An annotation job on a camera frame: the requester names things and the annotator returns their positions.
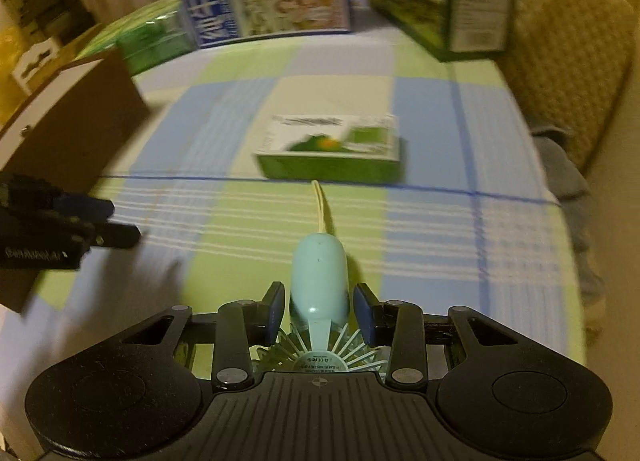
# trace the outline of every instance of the beige floor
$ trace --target beige floor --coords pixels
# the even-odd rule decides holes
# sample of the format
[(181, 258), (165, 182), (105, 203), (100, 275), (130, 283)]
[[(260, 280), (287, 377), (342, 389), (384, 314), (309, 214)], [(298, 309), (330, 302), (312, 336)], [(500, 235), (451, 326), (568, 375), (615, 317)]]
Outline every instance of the beige floor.
[(594, 195), (591, 235), (607, 284), (604, 330), (588, 349), (588, 365), (604, 379), (614, 400), (598, 450), (607, 461), (640, 459), (640, 86), (636, 88), (588, 174)]

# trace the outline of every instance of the crosshair symbol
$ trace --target crosshair symbol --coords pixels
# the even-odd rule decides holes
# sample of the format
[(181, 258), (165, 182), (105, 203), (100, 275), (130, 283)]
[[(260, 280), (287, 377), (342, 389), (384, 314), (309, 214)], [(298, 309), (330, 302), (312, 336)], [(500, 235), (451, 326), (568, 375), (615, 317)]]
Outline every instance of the crosshair symbol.
[(324, 387), (326, 384), (329, 383), (329, 380), (327, 380), (326, 378), (318, 377), (311, 380), (311, 383), (314, 384), (316, 387)]

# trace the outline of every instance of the plaid tablecloth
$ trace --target plaid tablecloth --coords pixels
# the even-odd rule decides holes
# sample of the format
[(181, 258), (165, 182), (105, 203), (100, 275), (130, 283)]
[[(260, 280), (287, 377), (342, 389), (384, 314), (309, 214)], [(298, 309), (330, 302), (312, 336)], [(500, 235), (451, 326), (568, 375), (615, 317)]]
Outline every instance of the plaid tablecloth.
[(252, 158), (273, 115), (398, 117), (404, 181), (324, 184), (351, 283), (444, 314), (468, 305), (577, 361), (577, 281), (561, 210), (518, 108), (490, 61), (441, 64), (376, 21), (351, 35), (199, 51), (136, 78), (154, 116), (96, 194), (145, 232), (48, 273), (26, 314), (0, 313), (3, 431), (26, 453), (33, 377), (180, 301), (196, 312), (289, 284), (314, 232), (308, 183), (265, 181)]

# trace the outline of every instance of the gray fabric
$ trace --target gray fabric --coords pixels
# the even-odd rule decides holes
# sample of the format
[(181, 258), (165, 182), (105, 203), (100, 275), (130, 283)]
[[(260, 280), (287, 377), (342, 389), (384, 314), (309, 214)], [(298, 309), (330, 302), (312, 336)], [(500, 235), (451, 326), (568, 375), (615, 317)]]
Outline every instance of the gray fabric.
[(604, 295), (604, 283), (588, 263), (589, 240), (586, 226), (591, 196), (585, 178), (561, 147), (567, 133), (539, 118), (526, 120), (546, 173), (546, 184), (558, 198), (574, 248), (575, 267), (583, 303)]

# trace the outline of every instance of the handheld fan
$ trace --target handheld fan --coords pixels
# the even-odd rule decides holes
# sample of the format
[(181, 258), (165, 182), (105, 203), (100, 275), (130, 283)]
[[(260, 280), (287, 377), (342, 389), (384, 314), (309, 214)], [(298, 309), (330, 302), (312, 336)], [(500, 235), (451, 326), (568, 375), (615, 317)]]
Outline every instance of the handheld fan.
[(370, 348), (360, 330), (349, 330), (347, 260), (341, 242), (327, 233), (324, 197), (313, 181), (318, 232), (304, 237), (293, 255), (289, 298), (290, 332), (257, 350), (259, 371), (340, 373), (376, 370), (385, 374), (385, 350)]

